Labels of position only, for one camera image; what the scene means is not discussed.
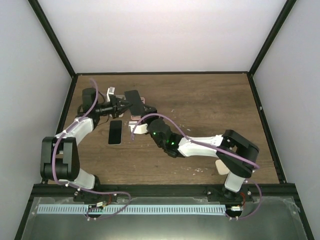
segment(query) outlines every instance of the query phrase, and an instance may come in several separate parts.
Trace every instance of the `wire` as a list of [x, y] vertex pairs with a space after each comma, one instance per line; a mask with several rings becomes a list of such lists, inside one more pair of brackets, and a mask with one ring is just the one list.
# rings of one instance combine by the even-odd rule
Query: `wire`
[[108, 201], [107, 205], [110, 205], [111, 201], [112, 201], [112, 196], [111, 196], [111, 194], [109, 194], [109, 201]]
[[[129, 205], [129, 203], [127, 203], [124, 207], [122, 207], [121, 209], [119, 209], [118, 211], [116, 211], [115, 213], [111, 214], [111, 215], [108, 215], [108, 216], [100, 216], [96, 219], [99, 219], [99, 220], [102, 220], [102, 219], [109, 219], [111, 217], [114, 217], [115, 215], [117, 215], [118, 213], [122, 212], [127, 206]], [[87, 219], [95, 219], [95, 217], [90, 217], [89, 216], [89, 213], [92, 212], [93, 210], [96, 210], [96, 209], [101, 209], [100, 207], [96, 206], [96, 207], [92, 207], [92, 208], [89, 208], [88, 211], [86, 212], [86, 217]]]
[[91, 189], [87, 189], [87, 188], [83, 188], [83, 187], [79, 187], [77, 186], [76, 184], [72, 183], [72, 182], [68, 182], [68, 181], [63, 181], [63, 182], [59, 182], [58, 178], [57, 178], [57, 172], [56, 172], [56, 155], [57, 155], [57, 151], [58, 151], [58, 146], [62, 140], [62, 138], [68, 134], [68, 132], [70, 132], [75, 126], [78, 125], [79, 122], [81, 122], [95, 107], [96, 103], [98, 102], [98, 94], [99, 94], [99, 90], [98, 90], [98, 85], [96, 83], [96, 81], [93, 79], [93, 78], [90, 78], [90, 81], [91, 83], [94, 84], [94, 87], [95, 87], [95, 99], [93, 101], [93, 104], [92, 106], [89, 108], [89, 110], [83, 115], [81, 116], [78, 121], [75, 121], [73, 122], [69, 127], [66, 128], [66, 130], [64, 130], [62, 132], [62, 134], [60, 135], [60, 137], [57, 139], [55, 145], [54, 145], [54, 148], [53, 148], [53, 152], [52, 152], [52, 175], [53, 175], [53, 179], [54, 179], [54, 182], [58, 185], [70, 185], [71, 187], [74, 187], [76, 189], [80, 189], [84, 192], [88, 192], [88, 193], [92, 193], [92, 194], [98, 194], [98, 195], [111, 195], [111, 194], [122, 194], [122, 195], [127, 195], [128, 198], [129, 198], [129, 201], [128, 203], [122, 207], [121, 209], [119, 209], [117, 212], [111, 214], [111, 215], [108, 215], [107, 217], [99, 217], [98, 219], [107, 219], [107, 218], [111, 218], [115, 215], [117, 215], [118, 213], [120, 213], [121, 211], [123, 211], [124, 209], [126, 209], [126, 207], [130, 204], [131, 202], [131, 195], [128, 193], [128, 192], [125, 192], [125, 191], [111, 191], [111, 192], [101, 192], [101, 191], [94, 191], [94, 190], [91, 190]]
[[108, 115], [108, 118], [107, 118], [107, 120], [106, 120], [106, 121], [104, 121], [104, 122], [102, 122], [102, 123], [98, 124], [97, 126], [100, 126], [100, 125], [102, 125], [102, 124], [106, 124], [106, 123], [109, 121], [109, 119], [110, 119], [110, 115]]
[[243, 192], [240, 192], [240, 195], [242, 196], [243, 198], [243, 203], [242, 203], [242, 206], [245, 207], [245, 203], [246, 203], [246, 196]]
[[150, 113], [150, 114], [147, 114], [145, 116], [143, 116], [142, 118], [140, 118], [140, 120], [135, 124], [132, 132], [131, 132], [131, 140], [134, 140], [135, 139], [135, 135], [134, 135], [134, 132], [137, 128], [137, 126], [146, 118], [149, 118], [149, 117], [152, 117], [152, 116], [159, 116], [159, 117], [162, 117], [164, 119], [167, 119], [169, 122], [171, 122], [175, 127], [176, 129], [181, 133], [181, 135], [183, 137], [185, 137], [187, 140], [189, 140], [191, 143], [194, 143], [194, 144], [198, 144], [200, 146], [204, 146], [204, 147], [207, 147], [207, 148], [210, 148], [210, 149], [213, 149], [213, 150], [216, 150], [217, 152], [220, 152], [220, 153], [223, 153], [223, 154], [226, 154], [226, 155], [229, 155], [235, 159], [238, 159], [242, 162], [245, 162], [247, 164], [250, 164], [252, 166], [254, 166], [255, 169], [260, 169], [259, 165], [257, 165], [255, 162], [252, 162], [242, 156], [239, 156], [237, 154], [234, 154], [232, 152], [228, 152], [226, 150], [223, 150], [221, 148], [218, 148], [217, 146], [215, 145], [212, 145], [212, 144], [207, 144], [207, 143], [203, 143], [203, 142], [199, 142], [199, 141], [195, 141], [195, 140], [192, 140], [189, 136], [187, 136], [179, 127], [178, 125], [173, 121], [171, 120], [169, 117], [165, 116], [165, 115], [162, 115], [162, 114], [159, 114], [159, 113]]
[[103, 102], [101, 104], [104, 104], [106, 102], [106, 97], [100, 91], [99, 95], [103, 98]]
[[253, 184], [256, 186], [256, 188], [258, 189], [258, 192], [259, 192], [259, 197], [260, 197], [260, 199], [259, 199], [258, 206], [256, 206], [255, 210], [253, 210], [253, 211], [252, 211], [249, 215], [247, 215], [247, 216], [241, 216], [241, 217], [239, 217], [238, 220], [244, 220], [244, 219], [247, 219], [247, 218], [253, 216], [253, 215], [259, 210], [259, 208], [260, 208], [260, 206], [261, 206], [261, 203], [262, 203], [262, 192], [261, 192], [261, 188], [259, 187], [259, 185], [258, 185], [255, 181], [253, 181], [253, 180], [251, 180], [251, 179], [247, 179], [247, 181], [253, 183]]

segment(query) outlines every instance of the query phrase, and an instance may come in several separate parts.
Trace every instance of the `robotic arm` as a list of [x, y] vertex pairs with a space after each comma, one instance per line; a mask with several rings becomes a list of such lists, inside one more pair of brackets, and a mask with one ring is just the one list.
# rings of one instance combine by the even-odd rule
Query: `robotic arm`
[[149, 133], [156, 145], [162, 148], [170, 157], [190, 157], [190, 156], [208, 156], [219, 158], [229, 169], [225, 188], [228, 191], [237, 193], [245, 179], [250, 178], [254, 167], [251, 164], [242, 162], [235, 157], [221, 153], [213, 148], [204, 145], [213, 145], [218, 149], [225, 150], [229, 153], [243, 157], [252, 163], [255, 163], [258, 157], [259, 148], [252, 142], [238, 134], [233, 130], [226, 130], [224, 134], [211, 137], [183, 137], [171, 131], [163, 118], [153, 117], [146, 119], [147, 122], [142, 123], [136, 128], [134, 133]]
[[[117, 118], [123, 114], [132, 104], [116, 97], [114, 87], [107, 92], [108, 101], [96, 103], [92, 111], [80, 121], [84, 113], [79, 113], [70, 126], [74, 126], [70, 132], [61, 132], [55, 136], [45, 137], [41, 146], [40, 174], [44, 180], [53, 180], [52, 157], [53, 149], [58, 138], [62, 138], [55, 157], [56, 176], [60, 182], [72, 183], [85, 189], [93, 189], [100, 182], [97, 176], [89, 174], [80, 168], [78, 144], [84, 137], [91, 133], [98, 125], [101, 116], [111, 115]], [[82, 109], [87, 112], [94, 104], [96, 95], [95, 88], [85, 88], [82, 91]]]

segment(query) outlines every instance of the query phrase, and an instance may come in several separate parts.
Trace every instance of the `phone screen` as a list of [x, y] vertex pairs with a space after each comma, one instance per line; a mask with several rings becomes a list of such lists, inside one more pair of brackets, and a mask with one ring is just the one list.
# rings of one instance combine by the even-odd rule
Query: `phone screen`
[[115, 120], [110, 122], [110, 129], [109, 129], [109, 140], [108, 144], [116, 145], [121, 144], [122, 138], [122, 121]]

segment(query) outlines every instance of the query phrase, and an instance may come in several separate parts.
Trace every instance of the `smartphone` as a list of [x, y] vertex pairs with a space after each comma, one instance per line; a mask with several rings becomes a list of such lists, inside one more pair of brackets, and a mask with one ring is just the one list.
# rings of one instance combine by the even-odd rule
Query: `smartphone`
[[137, 90], [125, 91], [124, 96], [125, 100], [132, 104], [129, 108], [131, 116], [139, 117], [144, 114], [145, 107]]
[[108, 144], [119, 145], [122, 138], [122, 121], [114, 120], [110, 122]]
[[[145, 100], [144, 97], [141, 97], [141, 102], [142, 102], [143, 104], [146, 103], [146, 100]], [[132, 115], [131, 115], [131, 120], [133, 120], [133, 121], [139, 121], [140, 119], [141, 119], [141, 116], [132, 116]]]

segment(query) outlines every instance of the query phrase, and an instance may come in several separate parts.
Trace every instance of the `wooden table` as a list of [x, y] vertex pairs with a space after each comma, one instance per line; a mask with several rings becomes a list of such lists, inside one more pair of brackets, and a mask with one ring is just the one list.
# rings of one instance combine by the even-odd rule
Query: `wooden table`
[[[257, 164], [261, 169], [252, 179], [258, 183], [278, 183], [245, 74], [79, 76], [64, 128], [74, 120], [82, 103], [82, 90], [91, 87], [90, 78], [96, 80], [103, 93], [108, 87], [115, 87], [117, 95], [138, 90], [146, 104], [170, 117], [189, 136], [208, 137], [223, 134], [226, 129], [235, 130], [260, 148]], [[103, 123], [107, 117], [102, 117], [100, 125], [78, 146], [81, 168], [97, 175], [102, 184], [224, 183], [226, 176], [218, 174], [216, 158], [171, 158], [149, 135], [136, 135], [134, 141], [130, 140], [129, 111], [120, 119], [123, 121], [120, 145], [108, 145], [110, 121]]]

